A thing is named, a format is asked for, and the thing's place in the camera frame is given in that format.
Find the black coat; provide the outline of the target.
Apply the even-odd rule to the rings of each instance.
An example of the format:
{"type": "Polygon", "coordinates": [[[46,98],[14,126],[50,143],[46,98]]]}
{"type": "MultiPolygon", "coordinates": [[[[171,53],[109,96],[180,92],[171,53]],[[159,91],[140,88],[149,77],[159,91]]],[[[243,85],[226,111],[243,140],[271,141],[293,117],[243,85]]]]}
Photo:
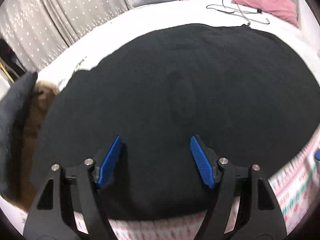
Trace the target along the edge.
{"type": "Polygon", "coordinates": [[[206,210],[210,197],[189,147],[193,135],[233,164],[274,175],[319,126],[319,84],[271,33],[188,24],[125,44],[80,70],[42,123],[30,181],[123,150],[99,196],[108,218],[157,220],[206,210]]]}

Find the patterned pink green blanket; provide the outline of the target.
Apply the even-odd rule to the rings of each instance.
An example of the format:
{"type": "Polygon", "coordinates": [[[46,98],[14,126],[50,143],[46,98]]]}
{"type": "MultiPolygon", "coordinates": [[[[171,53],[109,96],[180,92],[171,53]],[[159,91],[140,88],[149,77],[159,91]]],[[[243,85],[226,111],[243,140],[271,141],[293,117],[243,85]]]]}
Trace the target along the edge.
{"type": "MultiPolygon", "coordinates": [[[[269,179],[283,213],[287,232],[305,216],[319,190],[319,138],[313,138],[302,151],[269,179]]],[[[205,213],[156,221],[111,220],[118,239],[192,239],[204,220],[205,213]]]]}

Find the dark grey folded sweater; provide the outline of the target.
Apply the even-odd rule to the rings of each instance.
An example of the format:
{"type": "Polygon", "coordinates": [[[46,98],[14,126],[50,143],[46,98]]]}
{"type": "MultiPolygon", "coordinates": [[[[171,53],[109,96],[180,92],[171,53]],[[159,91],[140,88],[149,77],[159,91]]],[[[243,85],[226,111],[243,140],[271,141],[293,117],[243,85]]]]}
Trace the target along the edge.
{"type": "Polygon", "coordinates": [[[1,196],[20,197],[22,137],[38,74],[25,73],[1,100],[1,196]]]}

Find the brown folded sweater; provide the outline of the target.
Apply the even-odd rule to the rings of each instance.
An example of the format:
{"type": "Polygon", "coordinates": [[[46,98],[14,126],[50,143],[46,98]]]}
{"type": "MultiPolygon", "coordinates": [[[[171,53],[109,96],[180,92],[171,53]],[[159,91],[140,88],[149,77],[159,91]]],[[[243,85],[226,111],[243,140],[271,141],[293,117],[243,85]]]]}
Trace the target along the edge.
{"type": "Polygon", "coordinates": [[[31,94],[27,119],[23,130],[21,155],[21,197],[19,207],[25,212],[28,212],[36,194],[29,179],[36,140],[48,109],[58,93],[59,89],[57,85],[49,81],[39,81],[34,86],[31,94]]]}

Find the grey patterned curtain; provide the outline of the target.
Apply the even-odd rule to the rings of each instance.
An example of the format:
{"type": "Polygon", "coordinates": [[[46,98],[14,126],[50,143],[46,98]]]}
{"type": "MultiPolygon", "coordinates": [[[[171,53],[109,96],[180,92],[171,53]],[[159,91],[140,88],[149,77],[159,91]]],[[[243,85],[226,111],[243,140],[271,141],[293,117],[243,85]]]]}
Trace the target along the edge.
{"type": "Polygon", "coordinates": [[[25,70],[40,71],[94,28],[130,9],[129,0],[4,0],[1,37],[25,70]]]}

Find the pink pillow near headboard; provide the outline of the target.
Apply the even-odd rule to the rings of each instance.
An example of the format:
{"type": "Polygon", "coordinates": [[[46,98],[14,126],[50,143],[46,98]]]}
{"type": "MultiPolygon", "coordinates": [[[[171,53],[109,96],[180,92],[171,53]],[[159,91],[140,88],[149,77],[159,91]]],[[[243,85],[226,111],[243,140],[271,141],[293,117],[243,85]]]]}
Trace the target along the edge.
{"type": "Polygon", "coordinates": [[[291,0],[232,0],[232,3],[245,5],[271,14],[299,27],[297,19],[297,6],[291,0]]]}

